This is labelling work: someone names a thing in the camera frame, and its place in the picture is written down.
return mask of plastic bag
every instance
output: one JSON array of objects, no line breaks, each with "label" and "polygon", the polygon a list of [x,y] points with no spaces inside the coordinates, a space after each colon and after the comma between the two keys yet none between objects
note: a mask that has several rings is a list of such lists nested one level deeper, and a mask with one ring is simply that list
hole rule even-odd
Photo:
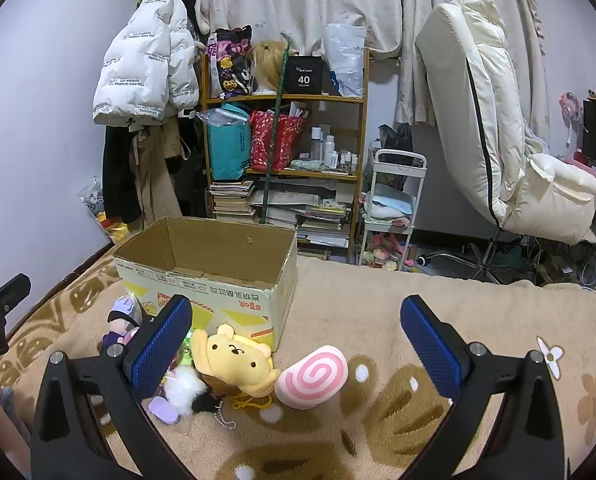
[{"label": "plastic bag", "polygon": [[107,234],[111,238],[111,241],[115,244],[119,244],[126,237],[129,236],[129,226],[125,224],[120,218],[108,219],[105,212],[102,211],[96,215],[98,223],[102,226],[102,229],[107,231]]},{"label": "plastic bag", "polygon": [[207,126],[243,126],[249,122],[244,115],[226,108],[211,108],[197,116]]},{"label": "plastic bag", "polygon": [[364,95],[364,38],[366,27],[344,23],[325,25],[323,39],[329,77],[344,97]]},{"label": "plastic bag", "polygon": [[94,177],[93,184],[89,184],[78,191],[78,196],[94,216],[105,210],[105,201],[102,196],[102,184],[97,176]]}]

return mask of cardboard box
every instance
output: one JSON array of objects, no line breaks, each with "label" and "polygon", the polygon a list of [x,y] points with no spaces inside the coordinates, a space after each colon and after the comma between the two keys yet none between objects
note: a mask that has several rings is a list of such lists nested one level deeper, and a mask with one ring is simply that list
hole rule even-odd
[{"label": "cardboard box", "polygon": [[291,229],[163,218],[117,248],[118,274],[150,314],[174,294],[189,298],[193,328],[228,322],[236,334],[276,350],[298,271]]}]

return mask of white fluffy pom pom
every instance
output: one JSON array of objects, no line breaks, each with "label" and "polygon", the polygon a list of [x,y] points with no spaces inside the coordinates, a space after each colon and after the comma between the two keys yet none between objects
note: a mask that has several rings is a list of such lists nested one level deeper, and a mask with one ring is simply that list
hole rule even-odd
[{"label": "white fluffy pom pom", "polygon": [[192,366],[179,366],[165,376],[165,395],[180,415],[191,415],[191,403],[207,385],[198,378]]}]

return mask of teal shopping bag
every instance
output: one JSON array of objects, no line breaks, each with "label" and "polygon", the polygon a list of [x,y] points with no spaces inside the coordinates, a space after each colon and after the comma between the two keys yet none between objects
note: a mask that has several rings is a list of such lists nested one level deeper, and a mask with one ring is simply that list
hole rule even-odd
[{"label": "teal shopping bag", "polygon": [[211,176],[214,180],[239,180],[249,167],[251,156],[249,114],[227,103],[221,107],[242,114],[247,118],[247,124],[207,127]]}]

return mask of purple charm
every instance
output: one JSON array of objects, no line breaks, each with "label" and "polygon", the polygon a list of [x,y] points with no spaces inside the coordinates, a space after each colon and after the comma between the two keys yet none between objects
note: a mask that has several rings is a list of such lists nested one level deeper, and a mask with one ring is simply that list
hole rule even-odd
[{"label": "purple charm", "polygon": [[165,397],[154,397],[148,408],[165,424],[175,424],[178,420],[177,411]]}]

